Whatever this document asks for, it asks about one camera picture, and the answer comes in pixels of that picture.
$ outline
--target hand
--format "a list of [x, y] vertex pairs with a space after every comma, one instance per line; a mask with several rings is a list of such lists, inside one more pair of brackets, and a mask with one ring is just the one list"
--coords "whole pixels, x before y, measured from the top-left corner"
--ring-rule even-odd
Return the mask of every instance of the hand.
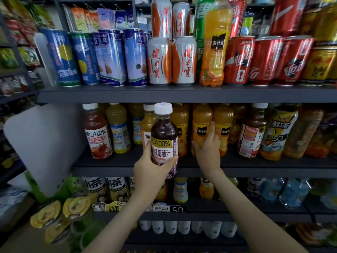
[[151, 161], [151, 156], [152, 144], [151, 140], [149, 140], [143, 155], [135, 163], [133, 168], [136, 186], [135, 193], [137, 193], [137, 197], [143, 198], [146, 207], [154, 201], [168, 173], [178, 161], [178, 156], [176, 155], [171, 157], [162, 166], [158, 166]]
[[209, 178], [209, 174], [213, 170], [220, 169], [220, 140], [219, 136], [215, 134], [214, 122], [211, 122], [211, 130], [208, 133], [207, 139], [202, 148], [198, 142], [192, 142], [196, 150], [196, 160], [204, 175]]

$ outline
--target white bottle cap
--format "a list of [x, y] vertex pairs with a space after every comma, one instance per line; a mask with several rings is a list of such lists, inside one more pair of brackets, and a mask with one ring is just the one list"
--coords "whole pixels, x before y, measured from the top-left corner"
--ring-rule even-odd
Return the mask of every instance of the white bottle cap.
[[154, 104], [144, 104], [144, 110], [145, 111], [154, 111]]
[[252, 107], [266, 109], [268, 107], [268, 103], [253, 103]]
[[154, 113], [159, 115], [171, 114], [173, 111], [171, 103], [157, 103], [154, 105]]
[[91, 103], [91, 104], [82, 104], [84, 110], [91, 110], [98, 108], [97, 103]]

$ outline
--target iced tea bottle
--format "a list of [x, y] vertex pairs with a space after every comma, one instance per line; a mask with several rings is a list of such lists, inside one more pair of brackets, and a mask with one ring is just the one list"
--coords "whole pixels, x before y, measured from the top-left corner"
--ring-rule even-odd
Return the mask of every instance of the iced tea bottle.
[[213, 121], [215, 133], [220, 139], [220, 156], [224, 156], [227, 153], [228, 138], [233, 119], [234, 110], [230, 107], [230, 104], [221, 104], [214, 111]]
[[178, 156], [187, 154], [187, 129], [189, 110], [183, 103], [173, 104], [172, 122], [178, 130]]
[[156, 122], [156, 115], [154, 114], [154, 104], [144, 104], [144, 119], [141, 121], [141, 134], [143, 137], [143, 149], [147, 142], [151, 140], [151, 129]]
[[243, 103], [234, 103], [231, 105], [234, 110], [234, 119], [233, 125], [230, 128], [230, 136], [228, 138], [229, 144], [236, 144], [238, 143], [241, 126], [242, 126], [242, 119], [244, 118], [247, 110], [247, 105]]
[[[213, 119], [213, 110], [207, 103], [200, 103], [193, 111], [193, 134], [192, 141], [198, 142], [203, 147], [207, 135], [210, 131], [210, 125]], [[195, 156], [195, 150], [192, 145], [192, 155]]]
[[114, 139], [116, 153], [126, 153], [131, 149], [129, 132], [126, 125], [126, 109], [119, 103], [110, 103], [105, 111]]
[[97, 103], [82, 105], [85, 110], [84, 130], [92, 157], [101, 160], [107, 159], [113, 153], [107, 121], [101, 114]]
[[129, 111], [133, 123], [133, 141], [135, 144], [141, 145], [143, 142], [143, 136], [141, 134], [141, 121], [144, 118], [143, 103], [130, 103]]
[[199, 82], [203, 86], [220, 86], [233, 13], [228, 0], [214, 0], [204, 20], [204, 53]]
[[324, 111], [315, 105], [304, 104], [299, 110], [298, 119], [285, 141], [283, 154], [285, 156], [301, 158], [309, 142], [323, 118]]
[[[156, 122], [151, 129], [153, 163], [163, 165], [171, 157], [178, 154], [178, 131], [171, 121], [172, 104], [157, 103], [154, 105]], [[177, 174], [177, 164], [167, 175], [173, 179]]]
[[268, 103], [253, 103], [250, 113], [243, 119], [238, 142], [239, 155], [245, 158], [257, 156], [267, 126], [267, 107]]

